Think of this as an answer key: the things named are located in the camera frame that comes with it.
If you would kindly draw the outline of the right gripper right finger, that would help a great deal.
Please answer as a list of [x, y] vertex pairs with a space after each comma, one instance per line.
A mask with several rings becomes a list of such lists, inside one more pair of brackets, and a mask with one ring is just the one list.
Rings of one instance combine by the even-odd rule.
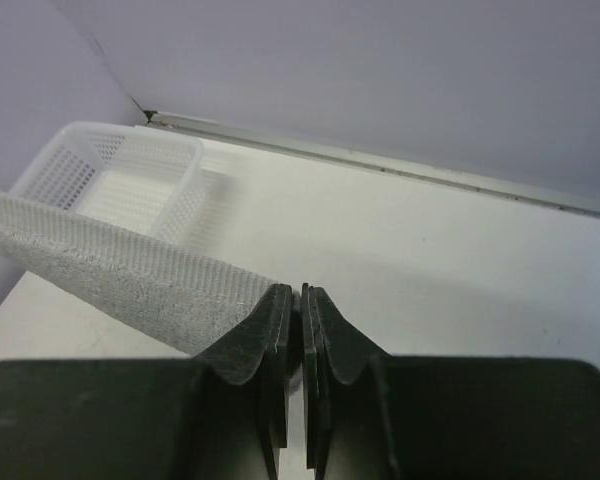
[[600, 479], [600, 371], [391, 355], [304, 285], [306, 462], [318, 479]]

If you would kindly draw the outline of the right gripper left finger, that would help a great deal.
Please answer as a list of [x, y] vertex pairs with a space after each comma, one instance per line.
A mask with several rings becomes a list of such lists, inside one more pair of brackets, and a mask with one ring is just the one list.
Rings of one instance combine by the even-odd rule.
[[190, 359], [0, 361], [0, 479], [275, 479], [292, 290]]

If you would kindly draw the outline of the grey panda towel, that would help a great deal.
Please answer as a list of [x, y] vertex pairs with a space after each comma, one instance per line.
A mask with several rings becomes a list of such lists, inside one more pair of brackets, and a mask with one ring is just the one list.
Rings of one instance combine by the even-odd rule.
[[233, 385], [271, 349], [296, 379], [290, 340], [299, 295], [231, 264], [125, 228], [0, 192], [0, 256]]

